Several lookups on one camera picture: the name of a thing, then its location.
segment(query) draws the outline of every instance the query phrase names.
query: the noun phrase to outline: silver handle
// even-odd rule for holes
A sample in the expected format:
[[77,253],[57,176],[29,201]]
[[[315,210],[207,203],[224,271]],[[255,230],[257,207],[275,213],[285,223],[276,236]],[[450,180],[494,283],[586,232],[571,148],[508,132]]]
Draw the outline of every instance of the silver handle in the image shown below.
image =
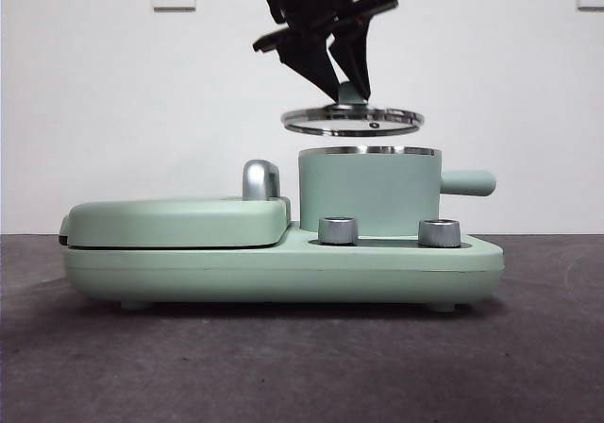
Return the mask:
[[249,161],[243,168],[243,201],[268,201],[281,196],[279,169],[269,161]]

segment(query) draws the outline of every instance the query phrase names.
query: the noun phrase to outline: rubber foot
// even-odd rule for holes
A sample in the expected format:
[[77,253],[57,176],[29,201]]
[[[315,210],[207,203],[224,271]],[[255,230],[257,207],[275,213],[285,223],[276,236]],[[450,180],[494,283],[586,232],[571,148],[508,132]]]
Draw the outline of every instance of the rubber foot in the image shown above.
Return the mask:
[[427,303],[425,305],[427,310],[435,313],[453,313],[455,312],[454,303]]
[[122,310],[127,310],[129,312],[139,312],[140,310],[146,310],[147,308],[151,308],[153,303],[151,302],[120,302],[120,306]]

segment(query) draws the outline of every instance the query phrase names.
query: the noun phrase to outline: glass lid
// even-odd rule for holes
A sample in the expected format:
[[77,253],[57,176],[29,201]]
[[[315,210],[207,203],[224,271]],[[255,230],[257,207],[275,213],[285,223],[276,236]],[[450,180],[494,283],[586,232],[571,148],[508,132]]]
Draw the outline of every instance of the glass lid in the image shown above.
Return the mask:
[[340,101],[326,107],[289,111],[281,116],[288,130],[332,137],[382,137],[419,130],[424,116],[400,109],[368,105],[349,82],[340,87]]

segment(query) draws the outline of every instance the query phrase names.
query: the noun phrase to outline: appliance base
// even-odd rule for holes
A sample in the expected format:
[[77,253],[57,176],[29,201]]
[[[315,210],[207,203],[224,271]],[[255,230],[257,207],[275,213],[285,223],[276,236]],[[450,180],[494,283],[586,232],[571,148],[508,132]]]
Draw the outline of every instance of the appliance base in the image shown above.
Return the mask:
[[[421,247],[412,237],[327,246],[316,236],[292,224],[268,247],[70,247],[65,269],[78,291],[125,310],[154,302],[381,302],[437,312],[488,297],[504,269],[500,247],[470,236],[463,248]],[[397,240],[402,246],[392,246]]]

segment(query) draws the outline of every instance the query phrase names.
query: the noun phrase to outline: gray carpet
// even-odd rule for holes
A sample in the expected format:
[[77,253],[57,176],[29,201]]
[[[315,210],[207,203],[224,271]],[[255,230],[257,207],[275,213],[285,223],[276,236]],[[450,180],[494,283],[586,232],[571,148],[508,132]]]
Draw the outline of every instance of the gray carpet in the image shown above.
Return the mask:
[[6,423],[604,421],[604,236],[481,236],[493,298],[161,304],[123,313],[62,276],[54,236],[2,238]]

